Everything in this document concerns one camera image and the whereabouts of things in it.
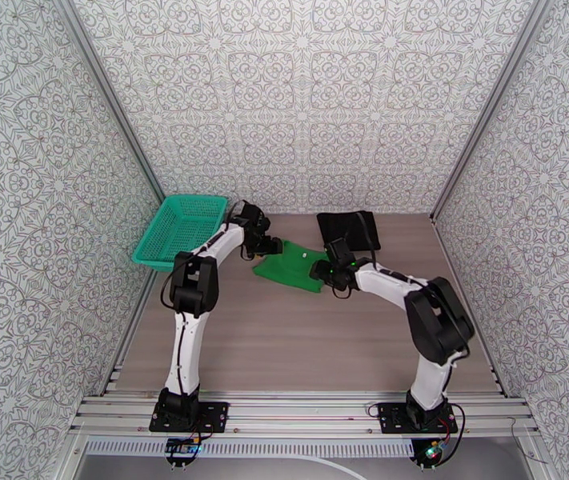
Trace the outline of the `green cloth garment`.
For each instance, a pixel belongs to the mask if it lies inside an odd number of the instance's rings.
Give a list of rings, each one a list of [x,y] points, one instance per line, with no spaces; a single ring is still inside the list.
[[[282,240],[282,253],[267,255],[252,270],[258,277],[318,294],[324,282],[312,278],[310,273],[312,266],[320,260],[328,260],[326,252]]]

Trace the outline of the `black cloth garment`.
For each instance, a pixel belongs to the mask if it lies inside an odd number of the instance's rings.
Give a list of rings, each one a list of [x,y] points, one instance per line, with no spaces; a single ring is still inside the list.
[[[352,251],[381,250],[375,216],[370,211],[322,212],[316,219],[324,243],[345,238]]]

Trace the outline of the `green plastic basket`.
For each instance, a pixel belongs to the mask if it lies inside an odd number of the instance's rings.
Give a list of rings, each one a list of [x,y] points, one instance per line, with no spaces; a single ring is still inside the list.
[[[133,254],[132,261],[158,272],[173,270],[174,257],[207,242],[222,225],[223,196],[176,194],[166,197]]]

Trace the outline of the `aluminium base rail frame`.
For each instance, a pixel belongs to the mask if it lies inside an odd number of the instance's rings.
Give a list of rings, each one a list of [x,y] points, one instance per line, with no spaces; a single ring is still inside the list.
[[[379,402],[401,402],[398,392],[203,392],[204,402],[229,405],[225,436],[236,438],[379,438]],[[498,392],[451,393],[466,438],[537,437],[527,402]],[[73,434],[149,436],[157,398],[150,392],[107,392],[84,398]]]

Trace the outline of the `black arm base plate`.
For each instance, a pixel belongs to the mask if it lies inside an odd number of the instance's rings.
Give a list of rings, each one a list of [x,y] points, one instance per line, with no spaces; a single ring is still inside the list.
[[[226,428],[227,402],[193,402],[170,405],[158,402],[151,415],[149,431],[157,433],[223,433]]]
[[[444,402],[433,410],[404,402],[383,402],[377,405],[378,420],[383,434],[457,434],[459,426],[453,407]]]

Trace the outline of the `aluminium corner post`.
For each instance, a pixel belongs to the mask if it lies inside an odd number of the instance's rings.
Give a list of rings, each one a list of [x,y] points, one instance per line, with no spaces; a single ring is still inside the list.
[[[96,85],[98,92],[101,94],[104,104],[114,119],[114,123],[118,127],[119,133],[122,135],[126,146],[138,163],[154,196],[159,202],[162,202],[166,198],[166,194],[151,167],[130,119],[127,117],[124,106],[119,100],[106,68],[90,39],[86,27],[82,23],[82,19],[73,0],[52,0],[52,3],[66,26],[70,40],[78,49],[80,58]]]
[[[480,143],[485,134],[491,120],[495,117],[503,98],[506,96],[514,76],[517,75],[522,63],[525,61],[527,52],[531,43],[535,40],[541,28],[541,24],[547,16],[547,11],[553,6],[555,0],[533,0],[524,22],[519,30],[515,42],[506,57],[506,60],[491,87],[487,100],[483,105],[479,116],[472,126],[472,129],[465,141],[462,151],[460,152],[452,171],[448,176],[444,187],[437,197],[429,219],[433,225],[439,220],[440,214],[443,212],[447,201],[453,193],[458,180],[475,152],[477,145]]]

